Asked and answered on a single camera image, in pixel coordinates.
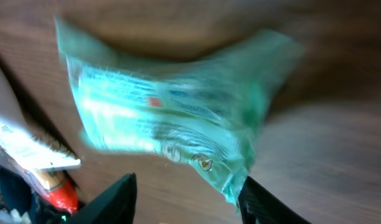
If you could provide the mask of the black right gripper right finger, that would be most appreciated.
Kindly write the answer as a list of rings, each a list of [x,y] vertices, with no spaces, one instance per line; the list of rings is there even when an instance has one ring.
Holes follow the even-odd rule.
[[[251,177],[246,178],[238,206],[244,224],[310,224]]]

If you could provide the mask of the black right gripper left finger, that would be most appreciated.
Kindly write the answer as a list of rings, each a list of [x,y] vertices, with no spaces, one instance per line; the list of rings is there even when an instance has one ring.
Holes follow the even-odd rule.
[[[137,178],[126,174],[70,217],[67,224],[133,224]]]

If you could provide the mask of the orange spaghetti packet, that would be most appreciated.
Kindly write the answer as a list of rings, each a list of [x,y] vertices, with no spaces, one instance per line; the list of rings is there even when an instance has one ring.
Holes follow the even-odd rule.
[[[63,171],[23,169],[0,146],[0,155],[7,160],[8,168],[21,176],[43,199],[58,210],[74,214],[79,209],[75,187]]]

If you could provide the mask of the green wet wipes packet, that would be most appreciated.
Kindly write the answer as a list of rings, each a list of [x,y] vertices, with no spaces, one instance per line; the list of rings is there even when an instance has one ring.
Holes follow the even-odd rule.
[[[55,19],[82,135],[95,150],[188,164],[236,203],[270,103],[304,55],[264,29],[191,62],[139,57]]]

